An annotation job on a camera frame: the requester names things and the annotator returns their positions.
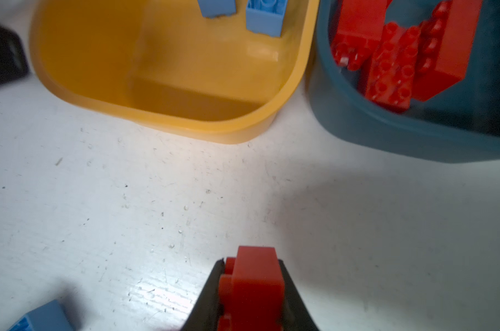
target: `teal container rim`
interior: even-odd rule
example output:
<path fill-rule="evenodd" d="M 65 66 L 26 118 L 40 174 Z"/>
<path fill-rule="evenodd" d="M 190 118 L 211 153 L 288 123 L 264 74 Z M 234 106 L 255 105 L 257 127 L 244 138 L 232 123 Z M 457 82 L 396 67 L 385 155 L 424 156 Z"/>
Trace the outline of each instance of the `teal container rim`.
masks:
<path fill-rule="evenodd" d="M 320 0 L 316 21 L 317 56 L 324 74 L 331 80 L 333 87 L 343 91 L 354 107 L 375 120 L 397 129 L 500 152 L 500 137 L 394 114 L 366 100 L 341 74 L 341 69 L 335 64 L 331 54 L 329 19 L 332 2 L 333 0 Z"/>

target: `scratched white surface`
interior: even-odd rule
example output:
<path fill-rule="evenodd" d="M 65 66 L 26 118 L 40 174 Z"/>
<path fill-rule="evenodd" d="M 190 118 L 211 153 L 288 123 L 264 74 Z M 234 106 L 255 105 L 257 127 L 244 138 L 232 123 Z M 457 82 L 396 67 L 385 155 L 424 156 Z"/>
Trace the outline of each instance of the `scratched white surface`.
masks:
<path fill-rule="evenodd" d="M 341 141 L 300 90 L 226 146 L 0 87 L 0 330 L 55 298 L 81 330 L 176 330 L 241 244 L 276 247 L 321 330 L 500 329 L 500 162 Z"/>

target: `black object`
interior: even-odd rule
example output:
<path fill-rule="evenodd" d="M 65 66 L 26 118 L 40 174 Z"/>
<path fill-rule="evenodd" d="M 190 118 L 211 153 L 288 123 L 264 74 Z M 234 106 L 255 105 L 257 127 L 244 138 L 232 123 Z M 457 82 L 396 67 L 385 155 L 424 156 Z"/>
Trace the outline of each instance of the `black object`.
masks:
<path fill-rule="evenodd" d="M 285 302 L 281 323 L 284 331 L 318 331 L 309 312 L 305 308 L 294 282 L 279 260 L 283 280 L 285 281 Z M 202 292 L 191 310 L 186 323 L 180 331 L 217 331 L 217 322 L 222 316 L 219 302 L 219 279 L 224 273 L 224 261 L 215 263 Z"/>
<path fill-rule="evenodd" d="M 0 26 L 0 84 L 14 81 L 29 72 L 19 36 Z"/>

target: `lego brick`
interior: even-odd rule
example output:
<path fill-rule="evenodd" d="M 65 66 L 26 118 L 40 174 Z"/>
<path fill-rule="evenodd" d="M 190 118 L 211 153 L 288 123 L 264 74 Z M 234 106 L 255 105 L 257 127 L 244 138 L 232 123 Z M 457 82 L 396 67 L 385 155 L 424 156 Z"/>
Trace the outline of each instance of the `lego brick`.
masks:
<path fill-rule="evenodd" d="M 225 273 L 219 279 L 224 315 L 217 331 L 281 331 L 284 294 L 275 249 L 239 247 L 235 259 L 227 258 Z"/>
<path fill-rule="evenodd" d="M 343 0 L 331 52 L 340 67 L 355 71 L 381 41 L 388 0 Z"/>
<path fill-rule="evenodd" d="M 22 316 L 8 331 L 74 331 L 57 300 Z"/>
<path fill-rule="evenodd" d="M 421 24 L 412 97 L 427 101 L 465 78 L 482 0 L 441 1 Z"/>
<path fill-rule="evenodd" d="M 385 25 L 381 45 L 362 67 L 357 88 L 366 99 L 395 113 L 410 108 L 419 36 L 417 26 Z"/>
<path fill-rule="evenodd" d="M 287 0 L 248 0 L 246 28 L 253 33 L 281 36 Z"/>
<path fill-rule="evenodd" d="M 235 0 L 198 0 L 203 17 L 213 18 L 235 14 Z"/>

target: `white tabletop surface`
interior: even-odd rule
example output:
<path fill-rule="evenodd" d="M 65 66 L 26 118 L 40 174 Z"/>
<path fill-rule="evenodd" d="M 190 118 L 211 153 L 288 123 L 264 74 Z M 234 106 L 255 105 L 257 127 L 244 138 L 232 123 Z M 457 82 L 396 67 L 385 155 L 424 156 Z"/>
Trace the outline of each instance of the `white tabletop surface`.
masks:
<path fill-rule="evenodd" d="M 500 161 L 344 142 L 302 89 L 219 145 L 0 87 L 0 330 L 52 299 L 80 330 L 176 330 L 239 245 L 276 248 L 322 331 L 500 330 Z"/>

